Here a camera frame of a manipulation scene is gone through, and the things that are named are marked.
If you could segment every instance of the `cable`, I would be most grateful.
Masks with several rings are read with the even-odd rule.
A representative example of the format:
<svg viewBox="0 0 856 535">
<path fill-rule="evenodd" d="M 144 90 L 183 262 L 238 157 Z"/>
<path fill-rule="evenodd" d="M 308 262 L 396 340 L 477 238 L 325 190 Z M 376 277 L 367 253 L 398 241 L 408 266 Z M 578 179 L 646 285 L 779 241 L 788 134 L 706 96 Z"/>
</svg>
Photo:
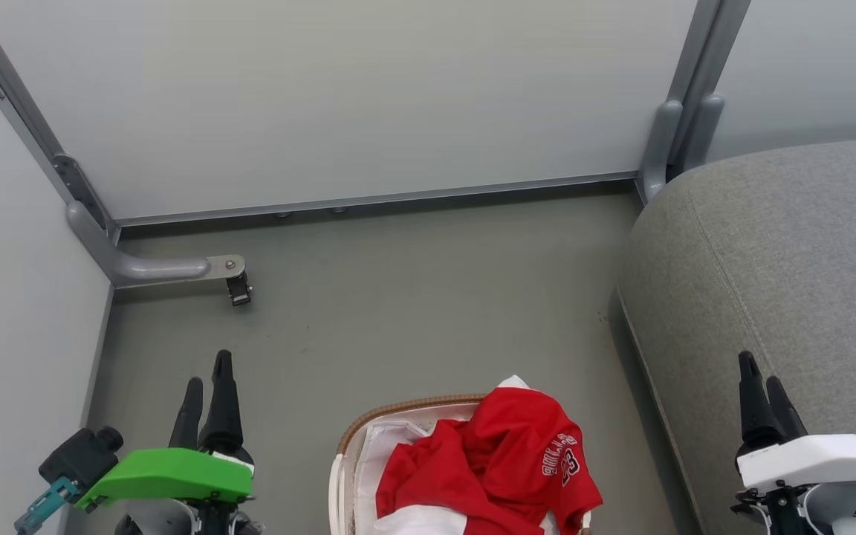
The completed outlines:
<svg viewBox="0 0 856 535">
<path fill-rule="evenodd" d="M 808 513 L 808 500 L 811 500 L 811 494 L 817 490 L 818 487 L 821 487 L 821 485 L 816 484 L 808 491 L 808 494 L 805 494 L 805 505 L 802 508 L 805 509 L 805 521 L 808 522 L 808 526 L 811 526 L 811 531 L 814 531 L 815 535 L 825 535 L 820 531 L 820 529 L 818 529 L 817 525 L 814 525 L 814 522 L 811 521 L 811 514 Z"/>
<path fill-rule="evenodd" d="M 233 514 L 233 520 L 230 521 L 229 535 L 237 535 L 237 522 L 240 522 L 241 519 L 244 523 L 244 527 L 242 529 L 246 528 L 245 525 L 248 522 L 249 524 L 252 524 L 253 522 L 253 520 L 246 513 L 240 511 L 240 509 L 237 509 L 237 511 Z"/>
<path fill-rule="evenodd" d="M 758 514 L 762 516 L 762 521 L 765 522 L 765 535 L 771 535 L 771 518 L 768 518 L 768 512 L 763 508 L 759 508 L 758 505 L 750 505 L 750 507 L 758 511 Z"/>
</svg>

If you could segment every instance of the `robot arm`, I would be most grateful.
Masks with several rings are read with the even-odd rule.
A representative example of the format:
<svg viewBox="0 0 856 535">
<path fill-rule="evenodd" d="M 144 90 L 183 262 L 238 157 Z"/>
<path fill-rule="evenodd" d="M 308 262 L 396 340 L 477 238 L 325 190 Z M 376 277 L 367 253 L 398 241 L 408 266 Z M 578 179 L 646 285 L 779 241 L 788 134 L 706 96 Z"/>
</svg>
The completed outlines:
<svg viewBox="0 0 856 535">
<path fill-rule="evenodd" d="M 111 427 L 98 433 L 81 429 L 72 435 L 39 467 L 51 486 L 15 522 L 18 535 L 37 532 L 64 504 L 91 513 L 118 500 L 140 501 L 133 508 L 134 518 L 126 517 L 118 526 L 117 531 L 126 535 L 142 533 L 140 525 L 155 525 L 154 519 L 171 517 L 183 526 L 184 534 L 190 528 L 192 534 L 225 535 L 231 526 L 233 533 L 254 532 L 258 525 L 238 511 L 251 499 L 255 467 L 242 447 L 237 387 L 225 349 L 217 354 L 212 380 L 210 412 L 199 440 L 204 396 L 199 378 L 187 383 L 167 448 L 135 450 L 118 461 L 115 453 L 123 439 Z"/>
<path fill-rule="evenodd" d="M 754 356 L 739 355 L 744 492 L 736 513 L 758 514 L 768 533 L 856 535 L 856 435 L 809 435 L 781 380 L 768 396 Z"/>
</svg>

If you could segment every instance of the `metal frame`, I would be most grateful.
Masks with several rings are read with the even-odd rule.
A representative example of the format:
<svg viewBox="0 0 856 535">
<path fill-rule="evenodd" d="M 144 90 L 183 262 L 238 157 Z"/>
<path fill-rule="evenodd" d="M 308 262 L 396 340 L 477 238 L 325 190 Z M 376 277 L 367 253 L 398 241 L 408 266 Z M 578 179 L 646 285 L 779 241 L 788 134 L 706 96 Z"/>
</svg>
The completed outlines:
<svg viewBox="0 0 856 535">
<path fill-rule="evenodd" d="M 101 204 L 98 195 L 86 179 L 82 167 L 64 153 L 57 136 L 21 81 L 18 72 L 0 45 L 0 106 L 11 109 L 19 117 L 28 136 L 33 139 L 54 169 L 47 170 L 52 184 L 65 200 L 79 201 L 104 230 L 113 235 L 116 227 L 138 227 L 145 224 L 177 223 L 197 220 L 239 217 L 259 214 L 285 214 L 298 210 L 344 210 L 361 204 L 397 203 L 411 200 L 438 199 L 511 190 L 542 189 L 609 180 L 635 180 L 644 203 L 658 192 L 673 175 L 704 162 L 711 135 L 716 129 L 724 101 L 711 92 L 727 60 L 750 0 L 698 0 L 690 20 L 689 31 L 680 52 L 667 100 L 656 109 L 655 119 L 646 142 L 640 169 L 637 172 L 615 172 L 561 179 L 502 184 L 482 187 L 459 187 L 437 192 L 419 192 L 337 199 L 296 204 L 269 204 L 262 207 L 242 207 L 230 210 L 208 210 L 200 213 L 166 214 L 160 216 L 125 218 L 115 221 Z M 128 285 L 138 285 L 120 272 L 108 272 L 108 277 L 125 277 Z"/>
<path fill-rule="evenodd" d="M 61 143 L 45 121 L 45 116 L 38 110 L 18 72 L 2 50 L 2 45 L 0 45 L 0 103 L 7 103 L 13 108 L 31 138 L 50 160 L 51 166 L 57 169 L 60 178 L 58 181 L 52 180 L 52 185 L 59 190 L 58 193 L 62 197 L 70 195 L 72 199 L 84 203 L 99 226 L 108 233 L 112 233 L 113 222 L 108 215 L 108 210 L 105 209 L 104 204 L 101 204 L 101 200 L 88 183 L 78 163 L 74 162 L 71 156 L 65 155 Z"/>
<path fill-rule="evenodd" d="M 702 165 L 706 159 L 724 108 L 724 98 L 714 91 L 750 3 L 751 0 L 719 0 L 683 97 L 684 111 L 669 150 L 670 177 Z"/>
<path fill-rule="evenodd" d="M 196 258 L 138 258 L 115 247 L 80 201 L 68 203 L 65 215 L 68 218 L 68 226 L 84 244 L 91 258 L 105 271 L 115 288 L 233 279 L 244 276 L 247 267 L 247 261 L 239 254 Z"/>
<path fill-rule="evenodd" d="M 648 204 L 676 174 L 700 166 L 724 108 L 713 94 L 750 0 L 699 0 L 666 102 L 656 109 L 636 189 Z"/>
<path fill-rule="evenodd" d="M 206 221 L 212 219 L 227 219 L 232 217 L 266 214 L 276 214 L 278 216 L 285 217 L 290 213 L 294 213 L 294 211 L 309 210 L 333 210 L 334 213 L 343 213 L 343 211 L 346 211 L 346 207 L 370 206 L 370 204 L 405 203 L 409 201 L 425 201 L 432 199 L 445 199 L 449 197 L 467 197 L 488 193 L 523 192 L 523 190 L 527 189 L 549 189 L 549 187 L 578 186 L 581 184 L 595 184 L 616 180 L 633 180 L 636 179 L 636 176 L 638 176 L 638 172 L 635 172 L 634 170 L 633 172 L 611 172 L 586 176 L 574 176 L 570 178 L 553 178 L 547 180 L 530 180 L 508 184 L 495 184 L 492 186 L 452 187 L 452 189 L 436 189 L 432 192 L 394 193 L 389 195 L 373 195 L 370 197 L 334 199 L 330 201 L 269 204 L 268 206 L 261 207 L 207 210 L 198 211 L 197 213 L 125 217 L 123 219 L 116 220 L 115 224 L 119 227 L 143 227 L 152 226 L 153 224 L 187 223 L 190 221 Z"/>
<path fill-rule="evenodd" d="M 104 270 L 113 288 L 227 279 L 232 304 L 250 301 L 252 287 L 244 272 L 245 260 L 240 255 L 152 260 L 118 250 L 120 228 L 92 189 L 82 167 L 74 157 L 64 153 L 1 45 L 0 109 L 62 200 L 68 203 L 65 214 L 68 226 Z"/>
</svg>

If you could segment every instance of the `basket rim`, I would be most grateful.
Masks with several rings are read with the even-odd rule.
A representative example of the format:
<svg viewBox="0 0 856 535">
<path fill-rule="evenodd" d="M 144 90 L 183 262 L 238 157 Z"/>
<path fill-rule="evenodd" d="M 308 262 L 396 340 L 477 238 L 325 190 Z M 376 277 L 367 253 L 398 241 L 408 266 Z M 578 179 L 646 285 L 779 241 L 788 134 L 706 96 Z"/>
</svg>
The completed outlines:
<svg viewBox="0 0 856 535">
<path fill-rule="evenodd" d="M 446 404 L 463 404 L 463 403 L 480 403 L 487 394 L 455 394 L 452 396 L 435 396 L 432 398 L 422 398 L 410 400 L 402 403 L 392 403 L 386 406 L 380 406 L 376 409 L 368 411 L 366 414 L 356 418 L 349 429 L 343 433 L 342 440 L 339 440 L 339 447 L 336 449 L 336 454 L 344 455 L 349 447 L 352 437 L 359 432 L 367 423 L 376 418 L 387 416 L 394 412 L 403 412 L 405 410 L 428 409 L 432 406 L 446 406 Z"/>
</svg>

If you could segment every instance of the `metal bracket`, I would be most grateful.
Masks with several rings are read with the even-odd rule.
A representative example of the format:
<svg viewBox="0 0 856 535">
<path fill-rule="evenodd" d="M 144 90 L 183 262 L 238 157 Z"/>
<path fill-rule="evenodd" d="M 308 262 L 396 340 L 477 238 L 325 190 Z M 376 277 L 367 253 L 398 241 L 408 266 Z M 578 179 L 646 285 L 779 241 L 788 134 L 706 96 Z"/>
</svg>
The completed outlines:
<svg viewBox="0 0 856 535">
<path fill-rule="evenodd" d="M 662 186 L 666 185 L 666 164 L 669 162 L 669 149 L 675 137 L 676 126 L 682 116 L 682 103 L 678 100 L 668 100 L 656 108 L 656 116 L 652 121 L 643 161 L 636 175 L 636 189 L 643 204 L 648 204 Z"/>
<path fill-rule="evenodd" d="M 105 218 L 105 207 L 102 206 L 98 196 L 91 189 L 88 179 L 85 178 L 85 172 L 81 170 L 77 160 L 65 153 L 59 152 L 51 158 L 51 165 L 55 167 L 55 172 L 65 183 L 68 192 L 75 201 L 85 205 L 85 209 L 91 214 L 98 227 L 103 230 L 108 230 L 108 220 Z"/>
<path fill-rule="evenodd" d="M 709 146 L 713 143 L 713 135 L 716 135 L 723 109 L 724 97 L 720 95 L 711 94 L 702 99 L 689 127 L 689 137 L 682 149 L 679 149 L 679 155 L 676 155 L 672 166 L 673 174 L 678 175 L 706 163 Z"/>
<path fill-rule="evenodd" d="M 68 203 L 65 216 L 68 226 L 115 288 L 227 279 L 234 305 L 250 301 L 252 288 L 245 284 L 247 274 L 244 272 L 247 262 L 239 254 L 197 258 L 138 258 L 118 250 L 80 201 Z M 237 283 L 240 281 L 244 282 L 245 291 L 238 288 Z"/>
</svg>

